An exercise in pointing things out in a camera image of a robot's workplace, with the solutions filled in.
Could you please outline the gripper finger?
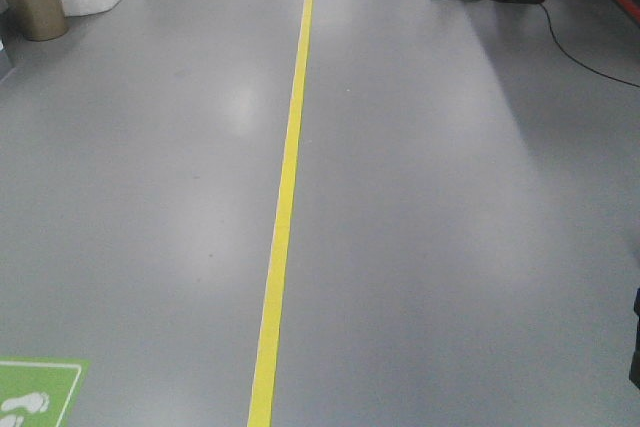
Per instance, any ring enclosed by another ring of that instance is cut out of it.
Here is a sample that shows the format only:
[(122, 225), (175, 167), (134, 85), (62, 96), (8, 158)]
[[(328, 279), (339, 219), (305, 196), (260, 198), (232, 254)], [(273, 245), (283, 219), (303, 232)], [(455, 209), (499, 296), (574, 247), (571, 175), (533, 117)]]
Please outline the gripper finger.
[[(636, 292), (633, 311), (637, 317), (640, 317), (640, 289)], [(640, 321), (637, 321), (635, 347), (628, 378), (636, 388), (640, 388)]]

